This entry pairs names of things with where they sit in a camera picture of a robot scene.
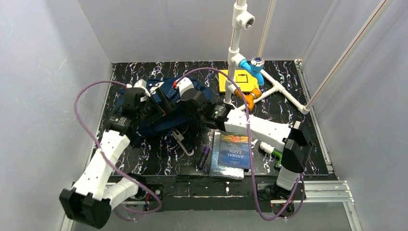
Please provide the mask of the navy blue student backpack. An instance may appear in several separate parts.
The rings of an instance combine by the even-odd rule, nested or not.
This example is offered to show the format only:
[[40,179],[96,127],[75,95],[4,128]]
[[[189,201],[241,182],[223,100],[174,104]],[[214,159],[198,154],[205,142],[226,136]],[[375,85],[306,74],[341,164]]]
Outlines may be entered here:
[[188,123],[195,122],[195,119],[190,119],[186,116],[183,109],[180,106],[180,102],[177,102],[180,97],[179,94],[173,88],[173,83],[177,78],[161,78],[161,79],[148,79],[147,90],[150,92],[151,97],[148,99],[148,107],[150,110],[161,110],[159,103],[160,98],[156,94],[155,90],[161,88],[167,97],[174,103],[174,111],[164,115],[161,119],[155,123],[143,126],[140,124],[141,119],[130,118],[122,115],[122,104],[124,102],[124,94],[126,89],[133,88],[129,86],[126,89],[119,91],[121,97],[119,102],[115,105],[114,110],[108,120],[108,128],[113,128],[124,133],[130,139],[131,146],[139,146],[141,142],[148,137],[154,137],[161,133],[170,133],[174,128],[184,126]]

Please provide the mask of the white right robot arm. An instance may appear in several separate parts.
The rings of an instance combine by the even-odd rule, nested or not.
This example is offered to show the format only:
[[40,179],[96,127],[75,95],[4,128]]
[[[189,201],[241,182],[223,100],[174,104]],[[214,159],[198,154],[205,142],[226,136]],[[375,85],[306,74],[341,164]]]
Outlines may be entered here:
[[274,193],[290,197],[296,180],[305,170],[314,147],[310,133],[299,121],[280,124],[241,111],[226,103],[213,103],[199,90],[180,90],[180,105],[187,115],[208,128],[255,138],[282,153],[281,168]]

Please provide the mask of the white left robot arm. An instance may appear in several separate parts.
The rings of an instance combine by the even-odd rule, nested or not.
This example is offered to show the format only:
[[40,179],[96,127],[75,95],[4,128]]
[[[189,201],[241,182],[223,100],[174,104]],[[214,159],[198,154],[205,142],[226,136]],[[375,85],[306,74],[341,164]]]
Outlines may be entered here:
[[161,209],[159,196],[135,178],[115,167],[121,153],[129,146],[130,137],[144,120],[154,113],[164,113],[152,94],[143,86],[127,87],[122,112],[109,119],[107,130],[85,171],[71,189],[63,189],[59,200],[69,219],[100,229],[112,210],[140,189],[150,194]]

